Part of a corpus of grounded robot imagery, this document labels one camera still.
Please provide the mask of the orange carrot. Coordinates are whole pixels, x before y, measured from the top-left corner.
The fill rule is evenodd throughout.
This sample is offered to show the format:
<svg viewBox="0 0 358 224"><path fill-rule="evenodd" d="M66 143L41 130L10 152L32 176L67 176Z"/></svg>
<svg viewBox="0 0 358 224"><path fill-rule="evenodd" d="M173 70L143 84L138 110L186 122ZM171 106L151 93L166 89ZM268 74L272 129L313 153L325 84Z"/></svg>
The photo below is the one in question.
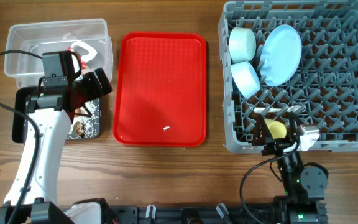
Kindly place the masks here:
<svg viewBox="0 0 358 224"><path fill-rule="evenodd" d="M75 110L75 115L76 115L76 116L79 116L79 115L81 115L81 114L83 114L82 108L77 108L77 109Z"/></svg>

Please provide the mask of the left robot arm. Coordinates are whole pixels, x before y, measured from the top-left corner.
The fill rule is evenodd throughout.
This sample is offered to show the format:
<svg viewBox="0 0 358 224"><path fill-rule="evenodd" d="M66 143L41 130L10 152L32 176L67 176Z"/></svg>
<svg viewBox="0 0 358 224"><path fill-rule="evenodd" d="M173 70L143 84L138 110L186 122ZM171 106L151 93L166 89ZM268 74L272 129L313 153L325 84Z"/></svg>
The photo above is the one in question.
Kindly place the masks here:
<svg viewBox="0 0 358 224"><path fill-rule="evenodd" d="M25 146L16 179L0 207L0 223L110 223L113 211L105 199L80 200L62 211L57 205L57 175L63 147L76 109L112 92L102 68L81 79L44 78L25 98L25 110L16 116L27 120Z"/></svg>

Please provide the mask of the light blue plate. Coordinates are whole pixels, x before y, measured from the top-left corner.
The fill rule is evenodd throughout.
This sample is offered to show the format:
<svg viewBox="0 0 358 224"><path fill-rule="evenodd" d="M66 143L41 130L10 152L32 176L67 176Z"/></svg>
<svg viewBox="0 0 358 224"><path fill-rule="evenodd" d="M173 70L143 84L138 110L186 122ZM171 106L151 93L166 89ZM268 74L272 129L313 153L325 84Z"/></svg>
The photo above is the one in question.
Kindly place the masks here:
<svg viewBox="0 0 358 224"><path fill-rule="evenodd" d="M289 25L276 27L262 48L260 74L268 86L279 86L295 74L300 64L302 44L298 32Z"/></svg>

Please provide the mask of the green bowl with rice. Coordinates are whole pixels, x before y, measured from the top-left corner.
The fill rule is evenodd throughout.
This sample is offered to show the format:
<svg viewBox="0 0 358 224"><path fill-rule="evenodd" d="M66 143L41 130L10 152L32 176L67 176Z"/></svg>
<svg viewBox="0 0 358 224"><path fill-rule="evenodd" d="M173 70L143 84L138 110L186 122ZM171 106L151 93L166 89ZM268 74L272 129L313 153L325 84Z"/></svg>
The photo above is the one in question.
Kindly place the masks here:
<svg viewBox="0 0 358 224"><path fill-rule="evenodd" d="M234 63L250 61L256 53L255 34L251 29L233 28L229 36L229 54Z"/></svg>

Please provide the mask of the white plastic spoon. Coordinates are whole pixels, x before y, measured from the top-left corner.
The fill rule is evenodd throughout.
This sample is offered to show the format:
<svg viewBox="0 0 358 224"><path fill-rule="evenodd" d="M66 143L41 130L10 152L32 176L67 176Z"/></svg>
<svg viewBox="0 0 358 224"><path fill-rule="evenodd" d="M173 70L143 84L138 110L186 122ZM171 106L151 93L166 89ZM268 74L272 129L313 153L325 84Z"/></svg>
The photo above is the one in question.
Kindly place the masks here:
<svg viewBox="0 0 358 224"><path fill-rule="evenodd" d="M301 110L303 111L303 107L300 106L300 105L295 105L295 106L290 106L290 107L287 107L287 108L263 108L263 107L256 107L254 108L253 112L255 113L262 113L264 111L268 112L268 113L278 113L278 112L296 112L298 110Z"/></svg>

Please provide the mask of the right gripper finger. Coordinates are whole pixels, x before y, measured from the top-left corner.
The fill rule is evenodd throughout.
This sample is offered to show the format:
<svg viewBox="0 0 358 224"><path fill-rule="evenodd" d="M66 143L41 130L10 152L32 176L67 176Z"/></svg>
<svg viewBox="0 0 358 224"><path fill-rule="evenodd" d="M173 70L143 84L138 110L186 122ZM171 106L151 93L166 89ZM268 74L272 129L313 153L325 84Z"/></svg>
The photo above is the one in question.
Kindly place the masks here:
<svg viewBox="0 0 358 224"><path fill-rule="evenodd" d="M253 144L269 144L273 142L273 136L265 122L264 117L259 114L256 119Z"/></svg>
<svg viewBox="0 0 358 224"><path fill-rule="evenodd" d="M290 132L288 133L288 137L290 139L295 139L296 137L301 135L300 126L303 124L303 122L300 120L300 118L294 113L289 113L289 128Z"/></svg>

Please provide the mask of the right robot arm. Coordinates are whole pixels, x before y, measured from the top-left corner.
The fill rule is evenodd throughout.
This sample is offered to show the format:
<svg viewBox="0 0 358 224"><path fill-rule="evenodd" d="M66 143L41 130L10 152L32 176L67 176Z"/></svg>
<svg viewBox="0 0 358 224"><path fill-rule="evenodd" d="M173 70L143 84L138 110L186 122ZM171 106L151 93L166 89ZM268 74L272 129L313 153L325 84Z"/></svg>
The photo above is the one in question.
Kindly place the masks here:
<svg viewBox="0 0 358 224"><path fill-rule="evenodd" d="M319 138L319 129L305 124L294 112L289 114L290 127L275 137L269 121L258 115L254 146L263 146L263 156L273 156L281 176L284 196L273 198L270 223L327 223L325 190L329 172L322 165L304 163L300 152L307 151Z"/></svg>

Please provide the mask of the yellow plastic cup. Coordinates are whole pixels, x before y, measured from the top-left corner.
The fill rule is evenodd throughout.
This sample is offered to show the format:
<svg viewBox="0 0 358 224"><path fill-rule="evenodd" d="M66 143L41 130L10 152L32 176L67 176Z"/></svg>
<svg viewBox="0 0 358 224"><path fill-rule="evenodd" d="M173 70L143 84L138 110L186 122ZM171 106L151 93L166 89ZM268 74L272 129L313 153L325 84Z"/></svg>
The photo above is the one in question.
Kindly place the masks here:
<svg viewBox="0 0 358 224"><path fill-rule="evenodd" d="M274 139L285 138L287 129L283 123L272 119L265 119L264 121Z"/></svg>

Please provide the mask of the red snack wrapper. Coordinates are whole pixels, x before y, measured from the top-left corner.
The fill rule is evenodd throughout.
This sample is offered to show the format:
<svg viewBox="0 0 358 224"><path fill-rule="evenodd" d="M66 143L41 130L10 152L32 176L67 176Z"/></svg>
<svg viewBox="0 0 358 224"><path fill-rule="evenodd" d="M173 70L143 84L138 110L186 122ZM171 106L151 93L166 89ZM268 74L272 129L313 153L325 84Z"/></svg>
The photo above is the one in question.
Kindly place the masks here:
<svg viewBox="0 0 358 224"><path fill-rule="evenodd" d="M71 47L67 48L67 51L73 52L75 54L75 56L74 55L71 56L75 72L78 72L80 69L82 70L88 69L87 64L81 59L80 54L75 52Z"/></svg>

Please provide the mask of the light blue bowl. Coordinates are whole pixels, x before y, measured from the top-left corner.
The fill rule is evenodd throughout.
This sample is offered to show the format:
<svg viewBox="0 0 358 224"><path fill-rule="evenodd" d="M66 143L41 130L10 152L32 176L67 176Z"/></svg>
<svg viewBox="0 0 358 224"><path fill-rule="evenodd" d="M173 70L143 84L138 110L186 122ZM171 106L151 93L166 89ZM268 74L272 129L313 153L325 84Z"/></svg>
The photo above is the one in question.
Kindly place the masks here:
<svg viewBox="0 0 358 224"><path fill-rule="evenodd" d="M260 90L260 80L249 62L231 65L232 79L244 98L249 99Z"/></svg>

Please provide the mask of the dark food scrap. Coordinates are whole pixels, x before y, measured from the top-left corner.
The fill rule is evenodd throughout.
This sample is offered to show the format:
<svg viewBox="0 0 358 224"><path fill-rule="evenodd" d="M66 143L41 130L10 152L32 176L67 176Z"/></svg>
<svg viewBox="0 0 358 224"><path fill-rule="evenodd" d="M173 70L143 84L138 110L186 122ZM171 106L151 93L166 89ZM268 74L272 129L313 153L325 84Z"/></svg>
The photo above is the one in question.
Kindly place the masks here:
<svg viewBox="0 0 358 224"><path fill-rule="evenodd" d="M85 136L85 125L82 122L77 121L74 125L73 125L73 132L83 138Z"/></svg>

